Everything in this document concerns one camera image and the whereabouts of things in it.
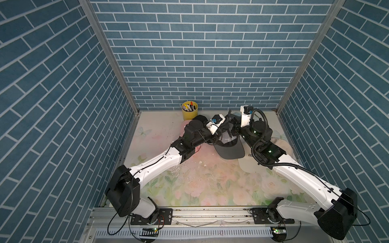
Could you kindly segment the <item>black cap front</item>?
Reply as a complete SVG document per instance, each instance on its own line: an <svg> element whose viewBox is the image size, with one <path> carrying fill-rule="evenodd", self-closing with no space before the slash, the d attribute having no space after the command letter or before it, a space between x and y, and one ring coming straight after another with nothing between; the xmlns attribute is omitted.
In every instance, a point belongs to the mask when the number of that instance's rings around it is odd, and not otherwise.
<svg viewBox="0 0 389 243"><path fill-rule="evenodd" d="M245 156L240 135L234 128L225 130L214 147L217 153L226 160L241 159Z"/></svg>

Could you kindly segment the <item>black cap rear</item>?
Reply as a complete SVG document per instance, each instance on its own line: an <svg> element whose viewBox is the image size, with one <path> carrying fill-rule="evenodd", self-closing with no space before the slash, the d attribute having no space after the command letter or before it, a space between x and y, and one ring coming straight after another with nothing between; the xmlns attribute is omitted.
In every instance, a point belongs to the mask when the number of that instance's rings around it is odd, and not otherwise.
<svg viewBox="0 0 389 243"><path fill-rule="evenodd" d="M202 123L206 123L208 120L207 118L204 116L204 115L198 115L194 118L194 120L199 120L201 121Z"/></svg>

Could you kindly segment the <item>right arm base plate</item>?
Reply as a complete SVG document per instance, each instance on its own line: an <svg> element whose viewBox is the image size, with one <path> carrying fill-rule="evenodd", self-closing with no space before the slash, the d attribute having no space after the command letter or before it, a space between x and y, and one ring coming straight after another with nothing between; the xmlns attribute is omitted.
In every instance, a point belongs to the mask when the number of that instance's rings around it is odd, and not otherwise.
<svg viewBox="0 0 389 243"><path fill-rule="evenodd" d="M248 210L254 220L254 224L294 224L294 219L272 219L267 208L251 208Z"/></svg>

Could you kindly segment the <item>aluminium front rail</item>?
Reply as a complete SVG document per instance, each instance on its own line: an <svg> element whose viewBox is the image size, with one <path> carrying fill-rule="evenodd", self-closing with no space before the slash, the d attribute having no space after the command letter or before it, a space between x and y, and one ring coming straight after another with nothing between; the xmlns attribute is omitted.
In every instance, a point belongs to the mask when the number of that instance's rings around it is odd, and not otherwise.
<svg viewBox="0 0 389 243"><path fill-rule="evenodd" d="M255 224L248 207L173 207L155 225L129 223L113 208L95 208L82 243L335 243L319 227L300 221Z"/></svg>

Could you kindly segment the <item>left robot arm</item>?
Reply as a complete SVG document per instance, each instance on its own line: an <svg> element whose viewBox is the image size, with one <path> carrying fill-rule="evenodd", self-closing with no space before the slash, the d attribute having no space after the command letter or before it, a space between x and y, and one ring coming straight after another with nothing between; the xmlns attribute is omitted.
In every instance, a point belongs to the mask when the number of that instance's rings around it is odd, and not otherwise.
<svg viewBox="0 0 389 243"><path fill-rule="evenodd" d="M166 170L188 160L203 143L215 143L222 135L220 126L225 121L222 114L215 115L211 120L198 115L184 127L184 134L161 154L137 166L117 167L105 190L117 215L127 217L135 214L142 218L154 215L157 206L151 199L140 196L141 189Z"/></svg>

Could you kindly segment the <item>black cap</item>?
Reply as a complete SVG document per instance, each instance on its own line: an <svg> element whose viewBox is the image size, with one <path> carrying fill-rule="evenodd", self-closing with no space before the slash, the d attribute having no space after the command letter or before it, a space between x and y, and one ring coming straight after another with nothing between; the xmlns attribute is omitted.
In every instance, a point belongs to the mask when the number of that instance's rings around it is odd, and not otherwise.
<svg viewBox="0 0 389 243"><path fill-rule="evenodd" d="M204 115L198 115L194 118L194 120L199 120L201 121L202 123L206 123L208 120L207 118L204 116Z"/></svg>
<svg viewBox="0 0 389 243"><path fill-rule="evenodd" d="M245 156L240 135L234 128L225 130L214 147L217 153L226 160L241 159Z"/></svg>

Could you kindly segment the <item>yellow pen cup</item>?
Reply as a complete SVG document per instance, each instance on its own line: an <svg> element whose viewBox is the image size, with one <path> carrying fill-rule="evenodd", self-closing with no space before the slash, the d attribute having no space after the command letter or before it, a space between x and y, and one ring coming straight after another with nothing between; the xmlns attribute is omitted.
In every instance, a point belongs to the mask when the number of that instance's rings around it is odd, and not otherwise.
<svg viewBox="0 0 389 243"><path fill-rule="evenodd" d="M186 101L181 105L183 119L191 120L198 115L198 104L194 101Z"/></svg>

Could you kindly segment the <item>pink baseball cap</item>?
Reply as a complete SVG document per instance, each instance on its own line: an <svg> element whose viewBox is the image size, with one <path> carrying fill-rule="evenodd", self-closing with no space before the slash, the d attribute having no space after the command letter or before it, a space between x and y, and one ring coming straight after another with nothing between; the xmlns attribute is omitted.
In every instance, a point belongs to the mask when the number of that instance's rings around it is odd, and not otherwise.
<svg viewBox="0 0 389 243"><path fill-rule="evenodd" d="M195 145L195 152L197 153L201 144L204 142L203 138L198 133L198 130L202 128L202 123L197 119L185 120L181 123L180 136L184 137L186 141Z"/></svg>

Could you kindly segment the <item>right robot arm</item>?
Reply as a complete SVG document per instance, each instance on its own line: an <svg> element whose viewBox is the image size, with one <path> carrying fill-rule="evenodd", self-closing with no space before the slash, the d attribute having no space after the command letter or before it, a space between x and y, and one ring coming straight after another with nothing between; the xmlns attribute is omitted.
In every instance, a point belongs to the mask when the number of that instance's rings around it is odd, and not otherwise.
<svg viewBox="0 0 389 243"><path fill-rule="evenodd" d="M340 189L301 166L285 150L271 142L272 130L265 115L254 121L253 112L242 111L241 116L229 114L229 134L239 144L246 142L250 155L260 166L284 176L307 193L314 203L292 202L276 197L267 207L267 218L272 223L293 219L320 227L337 240L345 239L358 216L358 200L354 191Z"/></svg>

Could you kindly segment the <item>beige Colorado cap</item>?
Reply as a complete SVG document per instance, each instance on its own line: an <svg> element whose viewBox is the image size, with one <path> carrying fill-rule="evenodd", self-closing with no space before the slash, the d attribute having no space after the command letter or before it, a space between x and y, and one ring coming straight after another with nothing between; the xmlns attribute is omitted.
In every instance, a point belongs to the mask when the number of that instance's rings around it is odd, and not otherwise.
<svg viewBox="0 0 389 243"><path fill-rule="evenodd" d="M272 138L271 142L276 146L280 147L281 149L283 149L284 151L286 151L288 155L294 157L293 149L286 140L280 138Z"/></svg>
<svg viewBox="0 0 389 243"><path fill-rule="evenodd" d="M266 171L266 167L259 165L250 152L246 153L243 158L238 159L238 163L240 168L246 173L261 174Z"/></svg>

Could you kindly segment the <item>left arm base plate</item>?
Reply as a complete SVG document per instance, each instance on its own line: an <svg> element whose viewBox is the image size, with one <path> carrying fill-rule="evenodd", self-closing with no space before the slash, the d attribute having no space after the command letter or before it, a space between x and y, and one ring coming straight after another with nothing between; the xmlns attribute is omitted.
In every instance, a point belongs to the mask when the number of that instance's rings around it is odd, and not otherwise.
<svg viewBox="0 0 389 243"><path fill-rule="evenodd" d="M173 217L172 208L158 208L148 218L133 214L131 225L171 225Z"/></svg>

